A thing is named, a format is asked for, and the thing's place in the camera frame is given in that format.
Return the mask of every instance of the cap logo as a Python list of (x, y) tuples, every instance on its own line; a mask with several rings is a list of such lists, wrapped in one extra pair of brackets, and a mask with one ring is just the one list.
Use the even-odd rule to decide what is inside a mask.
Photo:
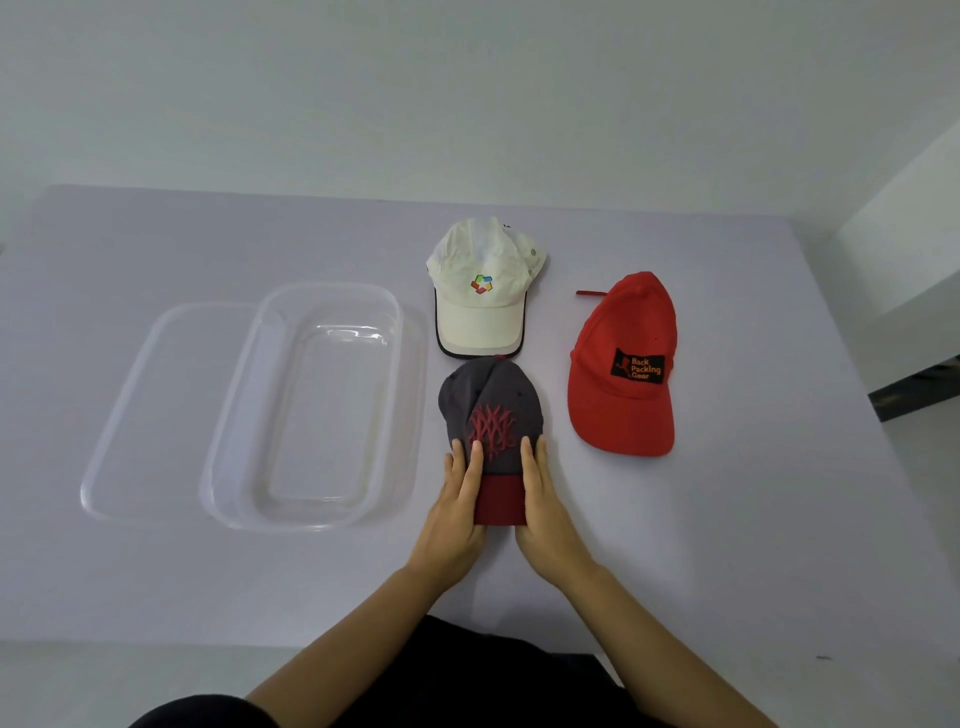
[(616, 350), (613, 356), (612, 376), (622, 376), (630, 381), (642, 381), (647, 384), (663, 384), (663, 370), (666, 357), (662, 354), (639, 355)]
[(477, 293), (487, 293), (487, 291), (493, 290), (493, 278), (491, 276), (477, 276), (470, 285)]
[(472, 431), (467, 436), (467, 444), (473, 445), (474, 440), (479, 440), (488, 460), (516, 447), (516, 437), (510, 431), (516, 420), (509, 409), (501, 409), (499, 404), (496, 407), (478, 404), (470, 412), (469, 423)]

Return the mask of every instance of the tabletop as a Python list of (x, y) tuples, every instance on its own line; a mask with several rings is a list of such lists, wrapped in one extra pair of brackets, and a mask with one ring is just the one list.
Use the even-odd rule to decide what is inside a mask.
[[(439, 492), (436, 397), (458, 361), (433, 332), (425, 261), (496, 215), (548, 255), (516, 362), (540, 393), (558, 490), (597, 558), (709, 657), (960, 653), (960, 594), (787, 221), (56, 186), (0, 255), (0, 638), (302, 645), (401, 566)], [(594, 449), (566, 414), (569, 352), (596, 299), (650, 270), (670, 292), (676, 446)], [(84, 467), (153, 321), (349, 280), (403, 307), (410, 457), (383, 507), (316, 533), (213, 519), (91, 519)], [(144, 473), (150, 483), (150, 473)], [(434, 614), (547, 649), (595, 643), (491, 529)]]

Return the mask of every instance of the forearm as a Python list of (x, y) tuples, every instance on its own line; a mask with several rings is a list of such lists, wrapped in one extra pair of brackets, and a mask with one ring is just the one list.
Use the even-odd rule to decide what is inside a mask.
[(280, 728), (325, 728), (387, 668), (440, 591), (408, 568), (396, 571), (248, 699)]
[(571, 579), (564, 594), (645, 714), (678, 728), (773, 725), (606, 569)]

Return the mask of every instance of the wrist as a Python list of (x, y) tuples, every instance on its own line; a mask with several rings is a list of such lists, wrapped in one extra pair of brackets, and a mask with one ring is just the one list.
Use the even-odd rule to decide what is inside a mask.
[(590, 559), (576, 568), (569, 570), (564, 578), (556, 585), (567, 599), (574, 595), (589, 591), (597, 579), (602, 579), (607, 569)]
[(408, 563), (400, 567), (396, 575), (407, 582), (410, 589), (422, 595), (430, 606), (446, 591), (443, 580), (429, 568)]

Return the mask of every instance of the person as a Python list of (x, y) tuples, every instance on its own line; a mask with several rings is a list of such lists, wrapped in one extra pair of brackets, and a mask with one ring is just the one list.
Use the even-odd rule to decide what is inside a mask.
[(516, 542), (603, 647), (618, 687), (596, 658), (558, 656), (427, 616), (484, 545), (474, 525), (483, 449), (444, 457), (444, 485), (405, 566), (366, 601), (268, 677), (246, 699), (195, 695), (132, 728), (325, 726), (673, 725), (771, 726), (760, 710), (671, 635), (590, 555), (553, 487), (546, 440), (521, 442), (527, 525)]

